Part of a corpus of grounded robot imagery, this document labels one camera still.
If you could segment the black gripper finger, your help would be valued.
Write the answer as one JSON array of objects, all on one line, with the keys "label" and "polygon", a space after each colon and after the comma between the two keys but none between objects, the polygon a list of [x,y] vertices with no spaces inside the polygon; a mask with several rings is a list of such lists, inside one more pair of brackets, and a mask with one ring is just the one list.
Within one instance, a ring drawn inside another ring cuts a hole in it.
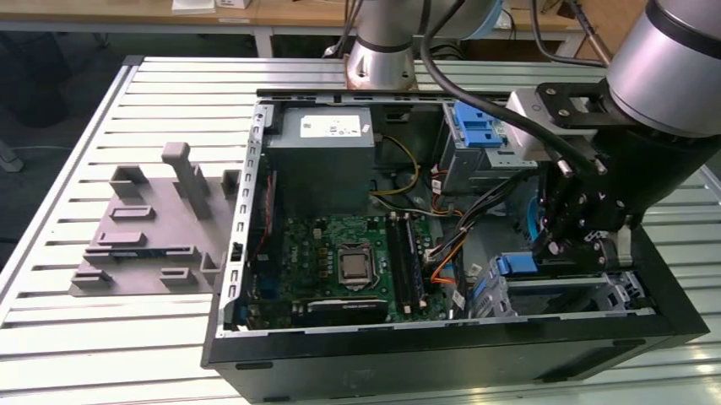
[{"label": "black gripper finger", "polygon": [[578,261],[593,269],[618,269],[633,265],[632,230],[624,226],[618,231],[590,230],[582,234],[578,245]]},{"label": "black gripper finger", "polygon": [[624,227],[624,203],[614,199],[602,175],[573,168],[566,159],[550,164],[540,180],[542,230],[533,242],[538,265],[582,265],[581,234]]}]

